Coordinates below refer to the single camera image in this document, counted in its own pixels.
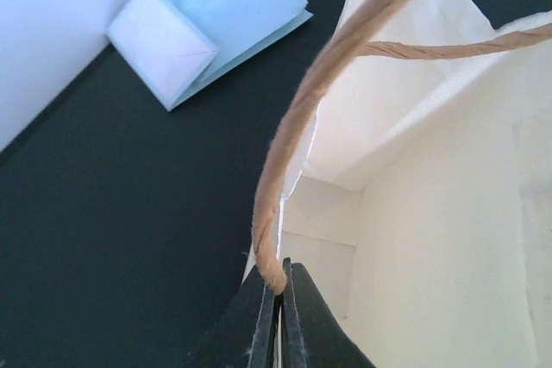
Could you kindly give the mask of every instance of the table top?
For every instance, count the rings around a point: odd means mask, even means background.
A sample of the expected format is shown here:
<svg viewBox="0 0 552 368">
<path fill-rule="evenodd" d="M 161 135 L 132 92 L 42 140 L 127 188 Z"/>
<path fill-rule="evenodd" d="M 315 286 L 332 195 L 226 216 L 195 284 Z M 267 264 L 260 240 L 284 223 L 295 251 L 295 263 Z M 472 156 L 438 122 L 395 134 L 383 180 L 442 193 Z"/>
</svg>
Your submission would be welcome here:
<svg viewBox="0 0 552 368">
<path fill-rule="evenodd" d="M 179 366 L 237 292 L 254 191 L 344 0 L 166 113 L 112 47 L 0 154 L 0 361 Z M 474 0 L 495 28 L 552 0 Z"/>
</svg>

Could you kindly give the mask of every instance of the brown rope handle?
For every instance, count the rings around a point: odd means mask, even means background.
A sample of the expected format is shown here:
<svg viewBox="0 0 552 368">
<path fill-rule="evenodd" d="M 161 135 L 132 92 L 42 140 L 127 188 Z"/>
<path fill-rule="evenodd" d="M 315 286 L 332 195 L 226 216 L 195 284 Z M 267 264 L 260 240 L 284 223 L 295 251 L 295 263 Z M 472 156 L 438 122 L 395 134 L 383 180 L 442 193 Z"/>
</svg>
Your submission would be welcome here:
<svg viewBox="0 0 552 368">
<path fill-rule="evenodd" d="M 305 74 L 290 108 L 282 118 L 260 175 L 251 229 L 257 268 L 275 294 L 284 291 L 285 273 L 273 251 L 270 229 L 287 166 L 320 100 L 340 72 L 357 56 L 397 59 L 453 59 L 503 52 L 552 38 L 552 25 L 504 34 L 492 41 L 452 47 L 414 47 L 397 42 L 369 42 L 409 0 L 365 0 L 345 22 Z"/>
</svg>

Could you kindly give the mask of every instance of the face mask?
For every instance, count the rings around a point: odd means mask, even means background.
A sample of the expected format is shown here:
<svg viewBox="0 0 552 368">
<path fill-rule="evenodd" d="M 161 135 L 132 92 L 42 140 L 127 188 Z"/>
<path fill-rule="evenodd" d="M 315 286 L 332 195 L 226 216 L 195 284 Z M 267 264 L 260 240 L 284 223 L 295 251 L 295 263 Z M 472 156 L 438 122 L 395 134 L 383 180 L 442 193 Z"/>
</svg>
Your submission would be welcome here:
<svg viewBox="0 0 552 368">
<path fill-rule="evenodd" d="M 107 35 L 167 110 L 311 18 L 307 0 L 130 0 Z"/>
</svg>

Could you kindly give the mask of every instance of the blue face mask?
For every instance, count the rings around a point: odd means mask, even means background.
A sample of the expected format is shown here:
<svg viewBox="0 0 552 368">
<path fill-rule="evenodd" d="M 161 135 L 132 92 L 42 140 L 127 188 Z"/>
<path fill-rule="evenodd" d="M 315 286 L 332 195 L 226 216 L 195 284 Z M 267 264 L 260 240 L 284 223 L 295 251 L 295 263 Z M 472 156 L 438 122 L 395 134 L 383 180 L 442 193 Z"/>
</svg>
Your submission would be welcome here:
<svg viewBox="0 0 552 368">
<path fill-rule="evenodd" d="M 149 29 L 140 27 L 145 14 L 145 6 L 134 0 L 133 6 L 127 5 L 123 12 L 114 20 L 108 36 L 121 55 L 135 69 L 142 80 L 170 110 L 181 104 L 187 98 L 202 90 L 205 86 L 220 78 L 226 72 L 235 68 L 241 62 L 251 58 L 275 41 L 289 34 L 292 30 L 311 18 L 312 14 L 305 10 L 307 0 L 157 0 L 157 7 L 170 10 L 172 18 L 179 19 L 184 25 L 187 36 L 194 36 L 193 41 L 186 42 L 179 53 L 170 51 L 173 46 L 159 49 L 163 42 L 152 40 L 151 37 L 167 37 L 174 33 L 173 40 L 183 40 L 183 34 L 171 30 L 163 30 L 169 18 L 163 22 L 149 22 Z M 132 10 L 141 7 L 141 18 L 137 18 Z M 193 49 L 201 44 L 202 48 Z M 168 65 L 174 65 L 173 71 L 178 72 L 179 79 L 172 82 L 171 91 L 167 93 L 166 83 L 161 82 L 159 72 L 153 75 L 150 65 L 145 63 L 159 58 L 164 53 L 172 53 Z"/>
</svg>

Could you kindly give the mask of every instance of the twisted paper handle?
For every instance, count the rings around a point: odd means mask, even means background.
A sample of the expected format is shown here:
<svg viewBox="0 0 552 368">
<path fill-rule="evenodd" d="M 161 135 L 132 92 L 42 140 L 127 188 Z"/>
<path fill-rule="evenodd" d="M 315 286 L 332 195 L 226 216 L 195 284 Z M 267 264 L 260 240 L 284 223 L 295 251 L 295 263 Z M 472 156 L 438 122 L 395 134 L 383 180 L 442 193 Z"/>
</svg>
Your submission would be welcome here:
<svg viewBox="0 0 552 368">
<path fill-rule="evenodd" d="M 340 72 L 359 55 L 399 59 L 452 59 L 512 50 L 552 37 L 552 25 L 505 34 L 493 41 L 455 47 L 408 47 L 393 42 L 371 42 L 383 25 L 409 0 L 365 0 L 315 59 L 282 118 L 260 175 L 254 200 L 252 237 L 257 267 L 279 295 L 287 282 L 273 250 L 270 229 L 277 212 L 285 170 L 320 100 Z"/>
</svg>

